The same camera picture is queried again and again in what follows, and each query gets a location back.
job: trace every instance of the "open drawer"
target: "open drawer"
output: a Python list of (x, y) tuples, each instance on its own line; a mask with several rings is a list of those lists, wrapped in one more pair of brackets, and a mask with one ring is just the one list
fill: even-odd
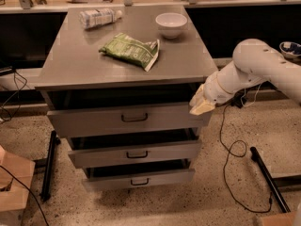
[(172, 160), (86, 169), (88, 178), (83, 185), (87, 191), (94, 191), (185, 183), (195, 173), (188, 167), (187, 160)]
[(53, 110), (189, 102), (199, 83), (47, 91)]
[(95, 168), (195, 158), (201, 142), (191, 129), (72, 138), (76, 168)]
[(189, 114), (188, 102), (49, 111), (60, 137), (91, 137), (206, 126), (210, 114)]

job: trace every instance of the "white container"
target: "white container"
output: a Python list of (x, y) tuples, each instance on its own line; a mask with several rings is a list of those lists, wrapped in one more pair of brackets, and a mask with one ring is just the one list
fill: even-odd
[(188, 20), (180, 13), (162, 13), (156, 17), (159, 32), (167, 39), (175, 39), (185, 29)]
[(79, 19), (84, 29), (111, 24), (121, 17), (122, 11), (114, 11), (110, 8), (93, 9), (79, 13)]
[(285, 58), (300, 57), (301, 45), (292, 41), (284, 41), (279, 45), (281, 54)]

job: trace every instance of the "small box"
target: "small box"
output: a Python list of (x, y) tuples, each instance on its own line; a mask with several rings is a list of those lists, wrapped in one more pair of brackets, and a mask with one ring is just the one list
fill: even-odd
[[(35, 163), (0, 146), (0, 165), (30, 188)], [(21, 225), (29, 191), (2, 168), (0, 168), (0, 225)]]

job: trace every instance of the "speckled floor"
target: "speckled floor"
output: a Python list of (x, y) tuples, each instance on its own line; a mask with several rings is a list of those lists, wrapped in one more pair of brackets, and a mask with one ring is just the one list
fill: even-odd
[[(280, 213), (275, 200), (270, 213), (250, 213), (227, 190), (223, 178), (227, 151), (219, 141), (223, 110), (224, 106), (218, 107), (209, 126), (202, 130), (203, 145), (194, 164), (196, 174), (188, 184), (87, 193), (81, 185), (85, 175), (73, 167), (67, 156), (70, 147), (62, 139), (56, 148), (52, 197), (41, 204), (49, 225), (246, 226), (260, 225), (260, 216)], [(0, 125), (0, 144), (29, 159), (44, 157), (53, 128), (43, 111), (37, 107), (24, 109), (19, 117)], [(300, 122), (300, 107), (294, 102), (275, 93), (260, 94), (254, 105), (227, 108), (222, 138), (228, 147), (237, 139), (247, 142), (248, 147), (257, 147), (273, 175), (301, 173)], [(239, 201), (251, 209), (266, 210), (270, 190), (250, 156), (247, 150), (244, 158), (230, 157), (227, 180)], [(31, 186), (39, 200), (42, 179), (42, 173), (35, 174)], [(281, 191), (295, 210), (301, 190)], [(23, 225), (45, 225), (32, 197), (24, 210)]]

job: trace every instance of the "cable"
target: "cable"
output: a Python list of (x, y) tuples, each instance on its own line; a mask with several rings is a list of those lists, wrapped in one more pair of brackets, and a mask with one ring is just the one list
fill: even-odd
[(256, 102), (256, 96), (257, 96), (258, 92), (260, 91), (260, 88), (261, 88), (261, 85), (262, 85), (262, 84), (263, 84), (263, 82), (258, 86), (258, 88), (257, 88), (257, 90), (256, 90), (256, 93), (255, 93), (255, 96), (254, 96), (254, 101), (251, 102), (251, 103), (248, 104), (248, 105), (244, 105), (244, 102), (243, 102), (243, 98), (246, 96), (246, 88), (245, 88), (245, 93), (244, 93), (244, 95), (241, 97), (241, 103), (242, 103), (243, 107), (251, 106), (251, 105), (253, 105), (253, 104)]
[[(228, 106), (230, 105), (226, 105), (225, 108), (224, 108), (224, 111), (223, 111), (223, 120), (222, 120), (222, 124), (221, 124), (221, 127), (220, 127), (220, 131), (219, 131), (219, 141), (220, 143), (223, 145), (223, 147), (227, 150), (228, 152), (228, 155), (227, 155), (227, 159), (226, 159), (226, 163), (224, 165), (224, 168), (223, 168), (223, 176), (224, 176), (224, 181), (225, 181), (225, 184), (226, 184), (226, 187), (227, 189), (229, 190), (230, 192), (230, 195), (233, 197), (233, 199), (238, 203), (240, 204), (245, 210), (251, 212), (251, 213), (257, 213), (257, 214), (265, 214), (265, 213), (268, 213), (271, 211), (271, 208), (272, 208), (272, 192), (270, 193), (270, 198), (269, 198), (269, 208), (267, 210), (263, 210), (263, 211), (257, 211), (257, 210), (253, 210), (253, 209), (250, 209), (249, 207), (245, 206), (244, 204), (242, 204), (240, 201), (238, 201), (236, 199), (236, 197), (234, 196), (232, 190), (230, 189), (230, 186), (227, 182), (227, 177), (226, 177), (226, 167), (227, 167), (227, 164), (229, 162), (229, 158), (230, 158), (230, 155), (234, 156), (234, 157), (239, 157), (239, 158), (243, 158), (246, 156), (246, 150), (247, 150), (247, 144), (242, 141), (242, 140), (236, 140), (234, 141), (231, 146), (228, 148), (226, 146), (226, 144), (223, 142), (222, 140), (222, 132), (223, 132), (223, 127), (224, 127), (224, 122), (225, 122), (225, 114), (226, 114), (226, 109), (228, 108)], [(232, 152), (232, 148), (234, 145), (236, 145), (237, 143), (242, 143), (242, 145), (244, 146), (244, 152), (242, 154), (236, 154), (236, 153), (233, 153)]]
[[(23, 83), (23, 85), (19, 88), (17, 80), (20, 81), (21, 83)], [(27, 85), (27, 79), (25, 77), (23, 77), (22, 75), (20, 75), (16, 70), (13, 73), (13, 81), (16, 85), (17, 90), (11, 94), (1, 105), (1, 114), (0, 114), (0, 119), (2, 120), (2, 122), (0, 124), (3, 124), (5, 122), (11, 121), (12, 118), (17, 114), (17, 112), (19, 111), (20, 107), (21, 107), (21, 103), (20, 103), (20, 91)], [(9, 111), (7, 109), (5, 109), (5, 106), (7, 105), (7, 103), (15, 96), (17, 95), (17, 99), (18, 99), (18, 107), (17, 109), (14, 111), (13, 114), (10, 114)]]
[(39, 204), (39, 202), (38, 202), (38, 200), (37, 200), (35, 194), (28, 188), (28, 186), (26, 186), (26, 185), (25, 185), (24, 183), (22, 183), (18, 178), (16, 178), (9, 170), (7, 170), (6, 168), (4, 168), (2, 165), (0, 165), (0, 168), (3, 169), (4, 171), (6, 171), (13, 179), (15, 179), (19, 184), (21, 184), (22, 186), (24, 186), (24, 187), (29, 191), (29, 193), (34, 197), (34, 199), (35, 199), (35, 201), (36, 201), (36, 203), (37, 203), (37, 205), (38, 205), (38, 207), (39, 207), (39, 209), (40, 209), (40, 212), (41, 212), (41, 214), (43, 215), (43, 218), (44, 218), (44, 221), (45, 221), (46, 225), (49, 226), (48, 221), (47, 221), (47, 219), (46, 219), (46, 216), (44, 215), (44, 212), (43, 212), (43, 210), (41, 209), (40, 204)]

